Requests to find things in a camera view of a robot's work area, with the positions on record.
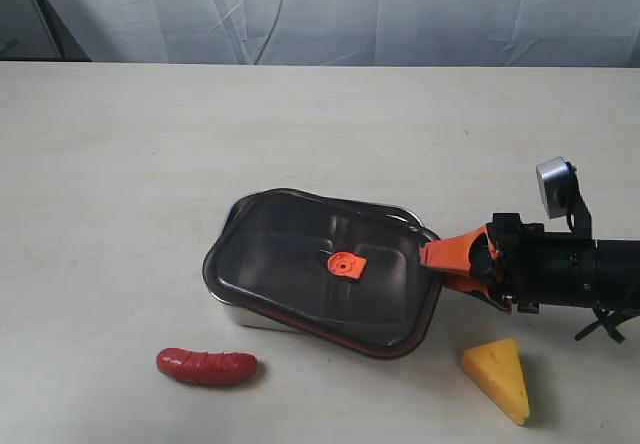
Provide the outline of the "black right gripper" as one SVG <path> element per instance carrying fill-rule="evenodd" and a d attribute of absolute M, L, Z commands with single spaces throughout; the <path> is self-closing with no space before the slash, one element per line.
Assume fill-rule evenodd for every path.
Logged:
<path fill-rule="evenodd" d="M 537 313 L 541 305 L 592 308 L 595 241 L 568 232 L 547 232 L 517 213 L 495 213 L 486 227 L 428 242 L 420 263 L 448 273 L 447 289 L 476 298 L 500 312 Z M 470 275 L 451 274 L 470 273 Z"/>

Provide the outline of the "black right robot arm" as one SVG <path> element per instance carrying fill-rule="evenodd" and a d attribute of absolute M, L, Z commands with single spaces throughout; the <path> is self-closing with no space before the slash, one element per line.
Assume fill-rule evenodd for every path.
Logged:
<path fill-rule="evenodd" d="M 639 310 L 639 242 L 548 232 L 516 213 L 427 243 L 421 263 L 445 275 L 445 285 L 509 312 L 541 305 Z"/>

